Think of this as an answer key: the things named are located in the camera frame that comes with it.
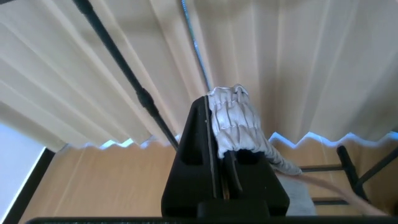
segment curtain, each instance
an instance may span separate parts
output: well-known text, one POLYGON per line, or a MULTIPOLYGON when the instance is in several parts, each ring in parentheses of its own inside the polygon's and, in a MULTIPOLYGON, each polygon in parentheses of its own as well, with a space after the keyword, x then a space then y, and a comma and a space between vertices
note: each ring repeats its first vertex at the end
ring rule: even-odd
MULTIPOLYGON (((268 137, 377 141, 398 126, 395 0, 183 2, 189 25, 177 0, 91 1, 174 134, 193 100, 235 83, 268 137)), ((54 151, 167 141, 72 1, 8 2, 0 21, 2 122, 54 151)))

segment white fabric wrap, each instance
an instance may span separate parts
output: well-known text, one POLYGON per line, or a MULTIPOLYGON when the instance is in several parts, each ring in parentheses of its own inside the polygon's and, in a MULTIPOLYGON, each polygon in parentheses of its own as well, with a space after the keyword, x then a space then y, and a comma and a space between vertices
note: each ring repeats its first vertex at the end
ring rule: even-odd
POLYGON ((211 127, 218 143, 218 157, 226 151, 249 149, 264 152, 274 169, 285 174, 298 175, 302 171, 284 159, 264 136, 260 118, 249 101, 243 86, 216 87, 208 92, 211 127))

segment cable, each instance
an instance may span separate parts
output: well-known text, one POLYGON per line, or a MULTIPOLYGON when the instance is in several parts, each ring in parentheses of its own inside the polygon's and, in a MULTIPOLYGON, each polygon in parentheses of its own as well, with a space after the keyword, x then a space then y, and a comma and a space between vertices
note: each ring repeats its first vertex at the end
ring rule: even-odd
POLYGON ((80 12, 85 15, 87 21, 90 23, 94 31, 97 33, 98 37, 101 39, 102 43, 105 45, 109 53, 112 55, 112 58, 115 60, 119 68, 122 70, 123 74, 129 80, 129 83, 135 89, 138 100, 140 104, 148 111, 148 113, 153 117, 156 121, 157 125, 161 128, 163 133, 166 135, 167 139, 170 141, 171 145, 175 150, 178 149, 178 142, 174 138, 172 132, 169 127, 167 127, 163 118, 161 117, 159 110, 156 108, 154 103, 154 99, 148 93, 148 91, 141 86, 138 79, 132 72, 130 66, 127 64, 126 60, 120 53, 118 47, 113 42, 112 37, 109 35, 108 31, 106 31, 103 23, 98 18, 95 13, 93 6, 88 0, 73 0, 76 7, 80 10, 80 12))

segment curtain fold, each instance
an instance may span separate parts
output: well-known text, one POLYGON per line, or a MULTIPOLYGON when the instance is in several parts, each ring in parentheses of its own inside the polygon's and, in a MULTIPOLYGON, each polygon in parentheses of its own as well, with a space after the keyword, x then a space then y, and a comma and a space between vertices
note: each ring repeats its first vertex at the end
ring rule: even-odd
MULTIPOLYGON (((181 1, 91 1, 174 134, 206 80, 181 1)), ((298 142, 309 131, 377 141, 398 126, 394 0, 187 0, 215 86, 240 83, 262 118, 298 142)), ((165 136, 72 1, 0 6, 0 120, 54 151, 64 143, 165 136)))

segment beige curtain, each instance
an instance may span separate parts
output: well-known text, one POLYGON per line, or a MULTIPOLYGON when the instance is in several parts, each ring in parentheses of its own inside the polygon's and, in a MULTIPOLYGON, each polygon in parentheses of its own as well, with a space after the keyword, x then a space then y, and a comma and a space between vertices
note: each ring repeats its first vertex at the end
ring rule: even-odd
MULTIPOLYGON (((95 0, 174 134, 207 91, 177 0, 95 0)), ((264 132, 377 141, 398 125, 398 3, 187 0, 210 87, 244 85, 264 132)), ((0 120, 65 143, 165 136, 70 1, 0 6, 0 120)))

